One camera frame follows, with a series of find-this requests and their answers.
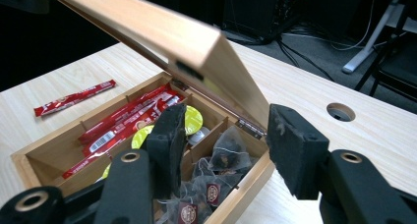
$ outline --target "round logo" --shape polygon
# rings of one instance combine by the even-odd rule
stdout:
[[[208,202],[214,202],[218,197],[218,188],[217,186],[208,187]]]
[[[186,205],[181,210],[181,220],[184,223],[193,223],[196,220],[196,210],[192,205]]]

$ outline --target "barcode label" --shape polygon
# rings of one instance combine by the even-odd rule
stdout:
[[[89,148],[89,151],[91,153],[96,152],[99,148],[101,148],[103,145],[105,145],[107,142],[112,140],[116,136],[112,131],[104,134],[101,138],[95,141],[95,143],[92,144],[92,146]]]

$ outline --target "open box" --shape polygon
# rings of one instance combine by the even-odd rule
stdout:
[[[143,0],[60,1],[169,74],[162,73],[137,85],[13,154],[26,187],[56,186],[67,196],[94,183],[110,163],[107,156],[101,156],[66,180],[61,177],[83,159],[83,146],[77,138],[130,100],[172,83],[185,96],[184,102],[202,113],[204,126],[210,129],[202,141],[185,151],[184,181],[190,180],[194,164],[201,157],[211,155],[220,133],[233,125],[242,129],[239,131],[249,154],[259,158],[207,223],[236,221],[267,182],[274,165],[262,133],[268,124],[268,102],[221,32]],[[126,10],[136,12],[126,14]],[[130,144],[131,140],[125,140],[109,153],[114,156]]]

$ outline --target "black chair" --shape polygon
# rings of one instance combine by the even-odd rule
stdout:
[[[402,34],[407,18],[416,20],[416,16],[417,0],[408,0],[387,44],[355,86],[355,90],[359,91],[373,75],[375,81],[370,91],[371,96],[377,86],[382,85],[417,102],[417,38],[410,36],[413,33]]]

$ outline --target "metal hinge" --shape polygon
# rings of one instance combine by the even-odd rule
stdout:
[[[248,123],[244,119],[239,119],[236,122],[236,126],[258,140],[260,140],[263,136],[266,135],[266,133],[262,129],[258,128],[257,126],[251,123]]]

